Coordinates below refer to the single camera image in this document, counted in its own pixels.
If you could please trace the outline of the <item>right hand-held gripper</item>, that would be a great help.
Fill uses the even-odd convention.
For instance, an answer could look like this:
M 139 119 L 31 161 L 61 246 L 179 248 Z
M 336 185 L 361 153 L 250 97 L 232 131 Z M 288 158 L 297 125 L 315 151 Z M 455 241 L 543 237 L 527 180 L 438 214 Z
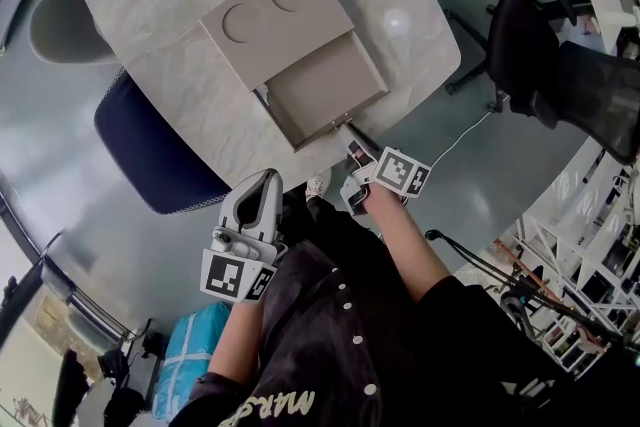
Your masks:
M 364 201 L 369 197 L 373 183 L 388 189 L 403 201 L 420 196 L 431 173 L 429 165 L 391 147 L 383 150 L 351 122 L 341 124 L 337 133 L 354 164 L 340 189 L 341 198 L 352 216 L 365 213 Z

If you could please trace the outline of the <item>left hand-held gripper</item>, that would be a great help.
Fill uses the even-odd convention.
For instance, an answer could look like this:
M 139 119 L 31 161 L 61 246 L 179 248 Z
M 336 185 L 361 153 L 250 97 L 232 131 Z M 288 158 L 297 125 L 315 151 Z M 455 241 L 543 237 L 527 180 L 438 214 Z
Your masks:
M 200 291 L 233 303 L 259 302 L 288 251 L 272 243 L 282 213 L 283 182 L 275 169 L 256 172 L 225 197 L 219 225 L 203 250 Z

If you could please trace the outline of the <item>beige drawer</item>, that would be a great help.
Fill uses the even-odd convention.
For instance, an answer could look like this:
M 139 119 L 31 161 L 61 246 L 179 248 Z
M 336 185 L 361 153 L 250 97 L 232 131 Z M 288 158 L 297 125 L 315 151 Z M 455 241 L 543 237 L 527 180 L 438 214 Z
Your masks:
M 352 30 L 267 80 L 254 94 L 298 152 L 388 92 Z

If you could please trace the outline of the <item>beige drawer box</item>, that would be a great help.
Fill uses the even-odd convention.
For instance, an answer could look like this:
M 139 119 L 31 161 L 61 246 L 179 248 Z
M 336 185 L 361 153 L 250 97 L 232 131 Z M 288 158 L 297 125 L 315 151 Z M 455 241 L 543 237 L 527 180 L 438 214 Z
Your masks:
M 354 29 L 339 0 L 225 0 L 200 23 L 249 91 Z

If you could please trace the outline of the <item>person's right forearm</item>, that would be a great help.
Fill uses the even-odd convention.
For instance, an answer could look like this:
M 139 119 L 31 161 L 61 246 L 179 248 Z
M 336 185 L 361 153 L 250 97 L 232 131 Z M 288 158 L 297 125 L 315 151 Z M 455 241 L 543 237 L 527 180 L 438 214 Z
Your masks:
M 399 197 L 372 183 L 364 207 L 384 239 L 398 273 L 415 302 L 450 273 Z

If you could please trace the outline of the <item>person's left forearm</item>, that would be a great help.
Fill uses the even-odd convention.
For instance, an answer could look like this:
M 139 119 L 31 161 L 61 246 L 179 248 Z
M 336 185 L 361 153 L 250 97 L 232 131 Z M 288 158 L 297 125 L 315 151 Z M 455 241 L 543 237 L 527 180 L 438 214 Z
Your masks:
M 238 303 L 232 309 L 208 372 L 248 385 L 258 365 L 264 302 Z

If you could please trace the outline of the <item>person's white shoe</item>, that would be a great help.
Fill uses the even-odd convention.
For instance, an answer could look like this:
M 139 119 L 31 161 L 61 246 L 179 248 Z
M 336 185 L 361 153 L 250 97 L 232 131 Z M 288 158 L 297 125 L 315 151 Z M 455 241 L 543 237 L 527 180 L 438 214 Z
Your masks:
M 323 198 L 329 188 L 330 182 L 330 171 L 310 178 L 306 182 L 305 200 L 310 201 L 313 198 Z

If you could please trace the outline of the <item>navy upholstered chair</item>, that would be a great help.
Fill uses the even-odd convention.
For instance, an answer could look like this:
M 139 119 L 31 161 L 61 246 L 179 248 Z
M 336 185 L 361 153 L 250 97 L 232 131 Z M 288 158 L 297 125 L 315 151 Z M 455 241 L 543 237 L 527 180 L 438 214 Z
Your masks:
M 100 101 L 94 126 L 123 175 L 157 214 L 171 215 L 217 204 L 230 191 L 155 109 L 124 68 Z

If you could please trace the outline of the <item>blue plastic bag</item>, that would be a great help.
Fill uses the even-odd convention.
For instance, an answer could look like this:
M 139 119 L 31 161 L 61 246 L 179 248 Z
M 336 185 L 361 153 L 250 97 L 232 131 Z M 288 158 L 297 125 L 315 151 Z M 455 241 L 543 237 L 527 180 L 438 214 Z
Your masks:
M 217 302 L 181 318 L 161 364 L 152 416 L 169 423 L 187 403 L 196 380 L 208 369 L 231 309 Z

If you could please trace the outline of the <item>person's black shirt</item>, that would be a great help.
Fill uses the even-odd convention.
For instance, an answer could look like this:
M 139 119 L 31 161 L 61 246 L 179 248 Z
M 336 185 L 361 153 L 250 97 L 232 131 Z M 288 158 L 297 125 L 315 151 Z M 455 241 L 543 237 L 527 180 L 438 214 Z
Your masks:
M 169 427 L 640 427 L 631 357 L 574 379 L 480 286 L 415 302 L 378 228 L 298 191 L 284 208 L 253 379 L 207 370 Z

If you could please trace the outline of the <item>metal glass railing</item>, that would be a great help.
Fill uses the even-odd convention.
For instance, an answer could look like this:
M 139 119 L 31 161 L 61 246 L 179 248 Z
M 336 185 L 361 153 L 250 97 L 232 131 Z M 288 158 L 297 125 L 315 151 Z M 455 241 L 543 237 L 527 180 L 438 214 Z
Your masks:
M 133 343 L 150 332 L 151 320 L 147 320 L 141 328 L 129 329 L 77 286 L 49 256 L 49 249 L 62 234 L 56 233 L 42 250 L 38 249 L 2 192 L 0 222 L 31 263 L 30 269 L 20 280 L 11 278 L 4 287 L 0 300 L 0 349 L 41 288 L 48 289 L 66 306 L 66 323 L 71 331 L 97 352 L 106 352 L 115 345 Z

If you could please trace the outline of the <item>white shelf rack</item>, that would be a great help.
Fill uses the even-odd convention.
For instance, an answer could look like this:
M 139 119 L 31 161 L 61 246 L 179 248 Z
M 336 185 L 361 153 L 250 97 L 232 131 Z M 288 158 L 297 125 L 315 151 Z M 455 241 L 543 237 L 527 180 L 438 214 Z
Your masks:
M 518 278 L 640 346 L 640 161 L 593 139 L 491 247 Z

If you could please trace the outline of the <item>black mesh office chair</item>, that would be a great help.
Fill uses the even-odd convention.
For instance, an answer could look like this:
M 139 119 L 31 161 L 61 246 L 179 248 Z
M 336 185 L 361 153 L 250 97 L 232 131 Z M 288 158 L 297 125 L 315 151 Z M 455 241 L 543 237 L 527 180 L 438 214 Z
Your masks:
M 560 122 L 579 128 L 622 165 L 640 153 L 640 62 L 567 41 L 529 107 L 550 129 Z

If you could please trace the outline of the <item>grey shell chair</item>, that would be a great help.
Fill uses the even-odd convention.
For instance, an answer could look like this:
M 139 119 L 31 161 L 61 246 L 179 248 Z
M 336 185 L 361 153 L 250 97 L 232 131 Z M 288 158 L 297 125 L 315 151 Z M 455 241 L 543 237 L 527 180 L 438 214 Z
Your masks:
M 29 24 L 36 57 L 50 64 L 103 65 L 118 59 L 85 0 L 41 0 Z

